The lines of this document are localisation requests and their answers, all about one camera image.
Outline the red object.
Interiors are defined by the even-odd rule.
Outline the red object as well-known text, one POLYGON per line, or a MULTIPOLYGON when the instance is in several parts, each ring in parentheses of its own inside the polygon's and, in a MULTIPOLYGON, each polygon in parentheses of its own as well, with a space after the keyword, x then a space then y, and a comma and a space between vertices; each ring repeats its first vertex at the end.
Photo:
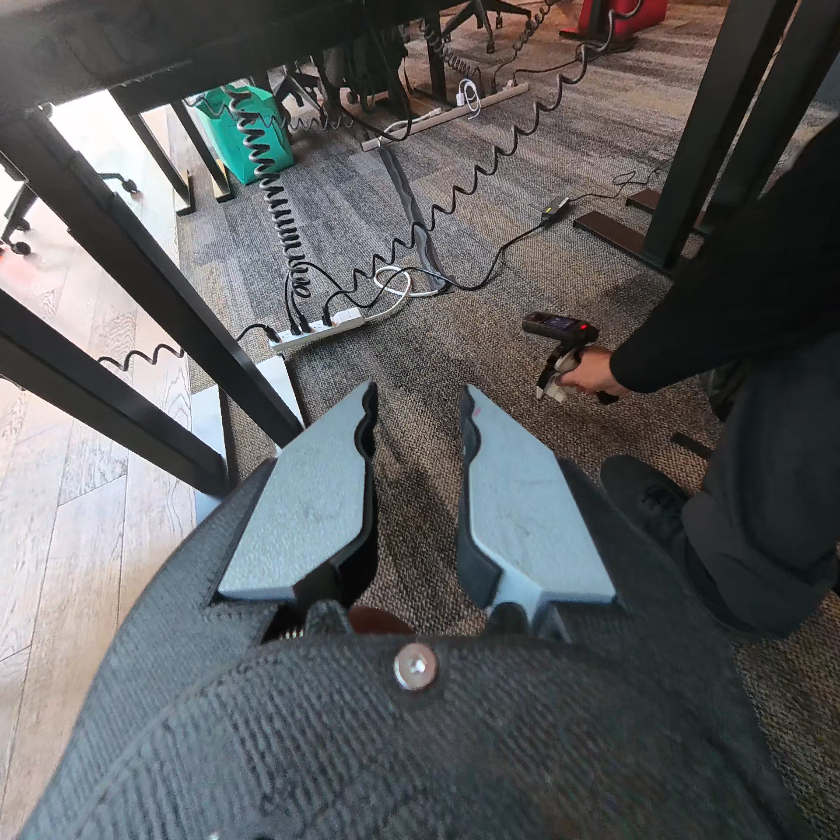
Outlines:
POLYGON ((612 15, 615 39, 628 40, 636 33, 662 23, 668 8, 669 1, 583 1, 576 34, 604 39, 612 15))

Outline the white power strip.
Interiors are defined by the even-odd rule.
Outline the white power strip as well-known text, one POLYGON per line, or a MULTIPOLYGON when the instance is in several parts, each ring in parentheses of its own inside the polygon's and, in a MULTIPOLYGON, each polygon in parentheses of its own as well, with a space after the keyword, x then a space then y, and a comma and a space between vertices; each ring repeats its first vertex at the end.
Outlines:
POLYGON ((277 353, 283 353, 364 325, 365 317, 361 310, 352 307, 335 312, 328 324, 324 324, 320 319, 310 322, 309 332, 301 332, 300 334, 295 334, 290 330, 277 332, 275 339, 269 339, 269 347, 277 353))

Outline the green bag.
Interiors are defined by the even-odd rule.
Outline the green bag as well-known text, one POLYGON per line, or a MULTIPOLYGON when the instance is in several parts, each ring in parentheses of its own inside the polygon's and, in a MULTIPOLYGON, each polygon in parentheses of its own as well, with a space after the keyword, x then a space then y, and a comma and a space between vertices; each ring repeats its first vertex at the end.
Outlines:
POLYGON ((266 174, 292 167, 295 161, 291 145, 273 95, 246 84, 232 85, 231 89, 246 95, 239 107, 255 114, 246 132, 238 128, 238 116, 230 110, 231 98, 224 87, 204 91, 190 100, 219 159, 243 185, 256 183, 260 178, 256 172, 258 162, 250 157, 253 152, 269 159, 266 174))

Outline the person's right hand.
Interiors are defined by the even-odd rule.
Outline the person's right hand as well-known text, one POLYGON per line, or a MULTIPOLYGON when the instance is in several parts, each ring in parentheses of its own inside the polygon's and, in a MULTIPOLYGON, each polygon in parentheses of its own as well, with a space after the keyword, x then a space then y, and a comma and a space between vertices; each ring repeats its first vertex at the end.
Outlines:
POLYGON ((623 397, 630 393, 620 385, 611 368, 613 352, 599 345, 589 345, 581 351, 577 367, 560 376, 560 385, 588 395, 606 393, 623 397))

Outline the grey power strip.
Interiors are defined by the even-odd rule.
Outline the grey power strip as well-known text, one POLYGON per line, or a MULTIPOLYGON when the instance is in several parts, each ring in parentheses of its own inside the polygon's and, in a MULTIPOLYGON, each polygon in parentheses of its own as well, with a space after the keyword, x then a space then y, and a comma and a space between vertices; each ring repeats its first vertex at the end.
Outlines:
POLYGON ((384 148, 389 144, 403 142, 408 140, 410 137, 413 137, 416 133, 428 131, 439 125, 443 125, 457 119, 475 119, 476 116, 483 111, 497 105, 498 103, 520 97, 528 92, 529 89, 530 84, 528 82, 523 82, 515 86, 509 85, 497 93, 479 99, 475 108, 471 108, 470 105, 465 102, 456 108, 448 110, 442 110, 440 108, 435 109, 430 112, 430 114, 425 114, 422 118, 412 121, 411 127, 406 125, 398 129, 383 131, 382 136, 377 136, 374 139, 363 141, 360 146, 361 150, 363 152, 371 152, 384 148))

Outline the person's right forearm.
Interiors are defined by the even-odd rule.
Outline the person's right forearm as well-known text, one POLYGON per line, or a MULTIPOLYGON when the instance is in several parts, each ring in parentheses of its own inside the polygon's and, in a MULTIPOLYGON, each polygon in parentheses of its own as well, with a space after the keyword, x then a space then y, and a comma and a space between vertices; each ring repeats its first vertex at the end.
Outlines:
POLYGON ((612 354, 651 393, 722 364, 792 350, 839 326, 839 120, 760 199, 710 234, 612 354))

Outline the black table leg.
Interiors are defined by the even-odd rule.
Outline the black table leg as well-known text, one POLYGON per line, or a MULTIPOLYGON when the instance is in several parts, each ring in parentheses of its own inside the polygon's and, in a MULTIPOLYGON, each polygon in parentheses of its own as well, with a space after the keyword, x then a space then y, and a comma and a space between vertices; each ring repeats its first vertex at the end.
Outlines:
POLYGON ((838 56, 839 3, 730 2, 642 233, 592 211, 573 226, 672 277, 692 233, 707 236, 756 199, 838 56))

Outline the grey desk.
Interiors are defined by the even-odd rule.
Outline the grey desk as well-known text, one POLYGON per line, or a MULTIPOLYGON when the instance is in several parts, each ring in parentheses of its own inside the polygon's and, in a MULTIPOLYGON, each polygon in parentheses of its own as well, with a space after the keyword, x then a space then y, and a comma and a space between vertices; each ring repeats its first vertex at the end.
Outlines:
MULTIPOLYGON (((2 153, 78 244, 279 445, 302 427, 127 204, 40 105, 127 88, 140 110, 451 2, 2 2, 2 153)), ((2 291, 2 374, 177 479, 228 494, 223 457, 2 291)))

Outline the person's black shoe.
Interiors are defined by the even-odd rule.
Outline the person's black shoe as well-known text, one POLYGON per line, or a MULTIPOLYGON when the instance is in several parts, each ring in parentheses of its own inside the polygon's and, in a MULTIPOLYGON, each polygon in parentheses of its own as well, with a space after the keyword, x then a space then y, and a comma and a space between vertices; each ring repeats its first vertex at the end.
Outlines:
POLYGON ((685 553, 682 516, 691 498, 686 490, 629 455, 607 458, 598 478, 605 497, 636 532, 664 553, 675 557, 685 553))

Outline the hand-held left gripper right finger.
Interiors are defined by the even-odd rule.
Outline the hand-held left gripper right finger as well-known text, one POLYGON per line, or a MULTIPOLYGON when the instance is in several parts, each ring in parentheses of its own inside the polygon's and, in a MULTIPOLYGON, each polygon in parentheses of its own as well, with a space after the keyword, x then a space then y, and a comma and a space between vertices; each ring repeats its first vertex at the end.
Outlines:
POLYGON ((616 589, 560 462, 473 385, 458 402, 457 573, 477 607, 607 605, 616 589))

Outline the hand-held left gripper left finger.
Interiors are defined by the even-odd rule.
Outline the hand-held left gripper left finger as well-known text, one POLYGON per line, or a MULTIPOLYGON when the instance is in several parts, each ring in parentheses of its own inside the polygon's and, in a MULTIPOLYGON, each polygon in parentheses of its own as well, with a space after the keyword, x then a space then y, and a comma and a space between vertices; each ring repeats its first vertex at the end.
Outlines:
POLYGON ((355 602, 378 565, 378 392, 364 382, 286 446, 218 585, 242 602, 355 602))

